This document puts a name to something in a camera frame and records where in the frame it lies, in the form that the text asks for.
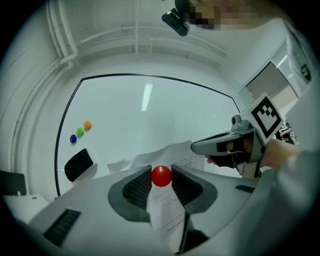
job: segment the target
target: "ceiling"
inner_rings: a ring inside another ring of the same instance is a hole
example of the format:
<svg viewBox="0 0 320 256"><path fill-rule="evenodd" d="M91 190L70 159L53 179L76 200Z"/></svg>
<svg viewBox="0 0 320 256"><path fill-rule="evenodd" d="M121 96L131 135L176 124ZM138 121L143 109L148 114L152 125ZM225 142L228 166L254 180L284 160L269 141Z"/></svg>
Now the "ceiling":
<svg viewBox="0 0 320 256"><path fill-rule="evenodd" d="M189 35L181 37L161 19L175 7L174 2L65 0L65 6L81 57L135 54L137 32L138 53L149 52L150 58L151 52L183 56L219 70L243 59L264 32L263 27L209 31L191 25Z"/></svg>

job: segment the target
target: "blue ball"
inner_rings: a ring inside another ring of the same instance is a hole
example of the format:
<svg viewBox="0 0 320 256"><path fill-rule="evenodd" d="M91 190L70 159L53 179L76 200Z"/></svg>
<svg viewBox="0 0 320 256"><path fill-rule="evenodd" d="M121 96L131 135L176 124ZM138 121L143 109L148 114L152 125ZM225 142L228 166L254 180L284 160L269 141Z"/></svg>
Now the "blue ball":
<svg viewBox="0 0 320 256"><path fill-rule="evenodd" d="M71 135L71 137L70 137L70 142L71 143L76 143L77 142L77 136L76 135Z"/></svg>

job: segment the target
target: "white wall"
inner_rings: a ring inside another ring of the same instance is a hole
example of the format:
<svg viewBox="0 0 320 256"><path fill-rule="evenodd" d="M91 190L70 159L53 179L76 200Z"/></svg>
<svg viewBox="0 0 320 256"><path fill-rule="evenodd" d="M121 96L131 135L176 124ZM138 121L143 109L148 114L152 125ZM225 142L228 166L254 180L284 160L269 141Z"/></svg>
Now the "white wall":
<svg viewBox="0 0 320 256"><path fill-rule="evenodd" d="M261 35L253 42L245 56L222 68L222 73L239 84L239 91L245 87L271 60L285 43L287 31L281 19L273 19L261 27Z"/></svg>
<svg viewBox="0 0 320 256"><path fill-rule="evenodd" d="M66 105L82 78L114 73L139 73L184 79L216 89L236 97L235 91L213 68L200 62L165 54L154 54L152 59L140 54L115 55L85 61L62 78L51 91L37 123L29 146L27 163L30 193L41 194L51 202L57 196L54 180L54 154L58 128Z"/></svg>
<svg viewBox="0 0 320 256"><path fill-rule="evenodd" d="M58 58L42 7L23 25L0 67L0 170L8 171L11 135L32 88Z"/></svg>

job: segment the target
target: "whiteboard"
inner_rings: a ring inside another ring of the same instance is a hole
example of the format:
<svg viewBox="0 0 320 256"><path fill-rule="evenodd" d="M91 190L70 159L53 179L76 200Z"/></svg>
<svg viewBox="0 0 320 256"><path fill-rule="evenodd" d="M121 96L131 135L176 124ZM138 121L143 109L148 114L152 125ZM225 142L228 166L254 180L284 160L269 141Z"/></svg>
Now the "whiteboard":
<svg viewBox="0 0 320 256"><path fill-rule="evenodd" d="M146 87L152 90L142 109ZM137 74L84 78L61 120L55 149L56 185L61 194L73 187L64 166L84 148L94 154L94 175L101 177L109 174L108 164L228 131L232 116L238 113L231 97L179 79ZM91 130L71 144L70 136L87 120L92 122Z"/></svg>

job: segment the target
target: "white paper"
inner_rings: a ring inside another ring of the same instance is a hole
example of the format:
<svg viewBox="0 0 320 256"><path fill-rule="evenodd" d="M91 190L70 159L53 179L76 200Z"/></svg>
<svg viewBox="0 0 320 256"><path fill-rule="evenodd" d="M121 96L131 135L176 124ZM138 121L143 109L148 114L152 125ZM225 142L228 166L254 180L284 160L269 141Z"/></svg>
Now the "white paper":
<svg viewBox="0 0 320 256"><path fill-rule="evenodd" d="M148 165L152 165L152 168L167 166L169 169L171 165L177 165L203 171L205 158L203 155L193 153L191 144L191 141L171 144L156 152L140 154L133 159L108 164L108 168L111 174ZM166 187L152 184L146 210L150 214L151 227L160 232L163 242L173 253L177 253L184 231L185 209L171 183Z"/></svg>

